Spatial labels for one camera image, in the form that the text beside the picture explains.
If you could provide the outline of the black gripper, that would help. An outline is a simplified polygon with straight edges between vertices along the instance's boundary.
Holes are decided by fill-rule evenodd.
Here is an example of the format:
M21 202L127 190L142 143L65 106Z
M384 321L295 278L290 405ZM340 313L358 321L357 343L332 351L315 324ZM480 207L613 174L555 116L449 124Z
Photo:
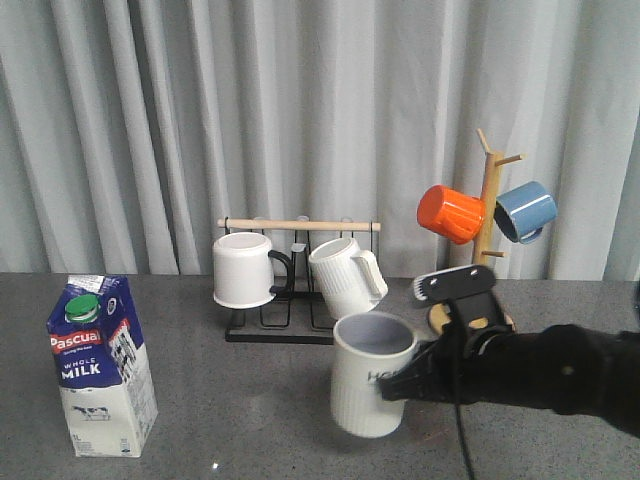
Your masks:
M478 264L413 279L411 293L417 302L454 299L448 303L451 322L444 327L442 342L420 342L406 366L376 381L384 400L462 404L515 400L516 335L495 297L481 294L495 284L493 271Z

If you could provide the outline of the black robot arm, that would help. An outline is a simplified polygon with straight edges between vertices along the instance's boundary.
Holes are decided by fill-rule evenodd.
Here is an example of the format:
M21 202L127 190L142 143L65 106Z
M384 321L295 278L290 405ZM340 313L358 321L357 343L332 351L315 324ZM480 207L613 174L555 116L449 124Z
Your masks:
M506 321L495 283L483 265L413 280L415 301L447 305L450 321L438 340L423 343L405 367L378 380L382 398L550 409L599 417L638 435L638 334L573 324L519 334Z

